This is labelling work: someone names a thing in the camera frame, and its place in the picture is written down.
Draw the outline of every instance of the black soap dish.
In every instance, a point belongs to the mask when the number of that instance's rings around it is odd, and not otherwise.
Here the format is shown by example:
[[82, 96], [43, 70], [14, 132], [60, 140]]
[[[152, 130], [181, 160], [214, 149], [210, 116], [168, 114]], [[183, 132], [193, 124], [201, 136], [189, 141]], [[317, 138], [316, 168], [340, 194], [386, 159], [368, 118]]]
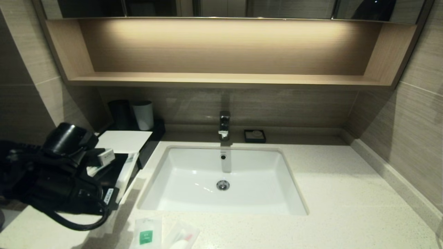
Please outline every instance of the black soap dish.
[[246, 143], [266, 143], [263, 130], [245, 130]]

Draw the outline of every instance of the speckled countertop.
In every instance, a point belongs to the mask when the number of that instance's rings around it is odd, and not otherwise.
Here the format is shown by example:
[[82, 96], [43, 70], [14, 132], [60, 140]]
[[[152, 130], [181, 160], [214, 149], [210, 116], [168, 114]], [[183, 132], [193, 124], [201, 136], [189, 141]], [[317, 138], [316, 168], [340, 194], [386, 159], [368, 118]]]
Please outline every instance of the speckled countertop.
[[[177, 220], [201, 233], [193, 249], [439, 248], [435, 234], [412, 208], [338, 137], [284, 144], [236, 144], [232, 148], [278, 148], [287, 159], [308, 216], [180, 213], [139, 210], [155, 168], [169, 146], [218, 147], [219, 143], [160, 142], [118, 212], [101, 228], [77, 232], [32, 207], [0, 233], [3, 249], [127, 249], [138, 218], [163, 217], [163, 238]], [[96, 219], [65, 215], [77, 222]]]

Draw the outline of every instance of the faucet spout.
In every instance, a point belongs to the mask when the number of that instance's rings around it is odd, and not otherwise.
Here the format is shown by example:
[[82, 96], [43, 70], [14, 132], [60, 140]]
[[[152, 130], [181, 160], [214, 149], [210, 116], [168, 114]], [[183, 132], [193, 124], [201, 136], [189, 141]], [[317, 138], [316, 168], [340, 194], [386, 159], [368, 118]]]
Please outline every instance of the faucet spout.
[[220, 128], [218, 129], [218, 134], [220, 135], [220, 141], [229, 140], [229, 120], [231, 118], [231, 113], [228, 111], [220, 112]]

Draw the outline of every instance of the faucet handle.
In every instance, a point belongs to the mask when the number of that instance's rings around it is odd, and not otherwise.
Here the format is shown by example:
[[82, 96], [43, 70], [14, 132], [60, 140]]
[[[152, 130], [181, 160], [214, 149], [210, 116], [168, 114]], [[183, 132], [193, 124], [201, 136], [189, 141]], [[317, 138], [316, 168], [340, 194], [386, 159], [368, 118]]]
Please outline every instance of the faucet handle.
[[231, 113], [229, 111], [221, 111], [220, 112], [220, 118], [230, 118], [231, 117]]

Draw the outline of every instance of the white sink basin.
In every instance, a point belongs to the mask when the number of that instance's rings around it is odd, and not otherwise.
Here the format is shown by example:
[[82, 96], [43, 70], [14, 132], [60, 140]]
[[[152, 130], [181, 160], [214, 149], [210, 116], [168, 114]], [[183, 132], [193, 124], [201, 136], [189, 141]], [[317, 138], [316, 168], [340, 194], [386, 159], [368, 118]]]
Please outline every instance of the white sink basin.
[[[278, 151], [170, 148], [159, 167], [140, 209], [307, 215]], [[228, 190], [217, 188], [220, 180]]]

